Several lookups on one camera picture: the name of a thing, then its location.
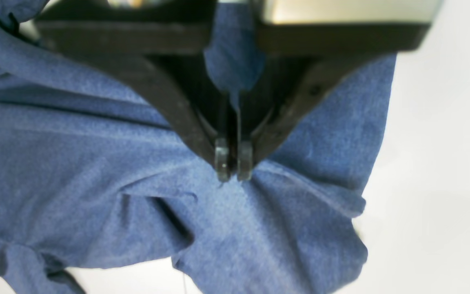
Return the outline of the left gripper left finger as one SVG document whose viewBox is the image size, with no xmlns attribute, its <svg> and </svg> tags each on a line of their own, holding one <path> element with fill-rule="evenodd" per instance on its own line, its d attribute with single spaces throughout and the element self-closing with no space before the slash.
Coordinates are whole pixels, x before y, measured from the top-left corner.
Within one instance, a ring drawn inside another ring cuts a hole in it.
<svg viewBox="0 0 470 294">
<path fill-rule="evenodd" d="M 48 48 L 97 69 L 156 108 L 221 182 L 231 177 L 229 94 L 211 81 L 203 51 L 213 22 L 39 19 Z"/>
</svg>

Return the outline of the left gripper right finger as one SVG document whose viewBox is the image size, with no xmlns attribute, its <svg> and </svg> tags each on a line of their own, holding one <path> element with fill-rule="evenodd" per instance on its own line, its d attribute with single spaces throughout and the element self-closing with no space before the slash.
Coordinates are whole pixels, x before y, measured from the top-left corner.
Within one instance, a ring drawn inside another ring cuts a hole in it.
<svg viewBox="0 0 470 294">
<path fill-rule="evenodd" d="M 237 178 L 287 140 L 349 74 L 383 56 L 416 50 L 431 23 L 264 24 L 254 42 L 265 56 L 259 79 L 240 94 Z"/>
</svg>

